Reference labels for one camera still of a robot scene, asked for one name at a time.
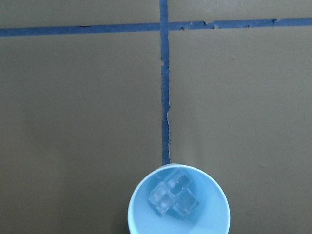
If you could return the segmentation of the ice cubes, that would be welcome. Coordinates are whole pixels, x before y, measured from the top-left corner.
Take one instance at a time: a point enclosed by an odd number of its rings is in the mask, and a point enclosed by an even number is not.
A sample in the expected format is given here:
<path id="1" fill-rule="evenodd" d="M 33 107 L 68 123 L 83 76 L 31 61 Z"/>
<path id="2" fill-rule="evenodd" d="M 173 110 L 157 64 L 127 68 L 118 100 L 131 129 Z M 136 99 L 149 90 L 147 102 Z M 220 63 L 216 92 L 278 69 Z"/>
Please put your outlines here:
<path id="1" fill-rule="evenodd" d="M 169 214 L 185 219 L 199 206 L 192 191 L 193 180 L 181 168 L 161 171 L 155 175 L 148 201 L 159 215 Z"/>

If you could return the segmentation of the light blue cup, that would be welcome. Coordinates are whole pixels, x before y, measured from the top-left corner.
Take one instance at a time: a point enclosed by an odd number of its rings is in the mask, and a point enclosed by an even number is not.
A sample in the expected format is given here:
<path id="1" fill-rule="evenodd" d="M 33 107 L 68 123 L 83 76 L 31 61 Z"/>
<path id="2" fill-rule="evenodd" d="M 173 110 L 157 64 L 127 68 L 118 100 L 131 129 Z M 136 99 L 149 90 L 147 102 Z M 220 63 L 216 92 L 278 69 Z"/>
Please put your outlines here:
<path id="1" fill-rule="evenodd" d="M 193 180 L 192 191 L 199 206 L 185 219 L 169 214 L 159 215 L 148 201 L 161 171 L 181 168 Z M 134 190 L 128 207 L 128 227 L 132 234 L 227 234 L 230 229 L 230 207 L 219 184 L 204 171 L 171 163 L 148 174 Z"/>

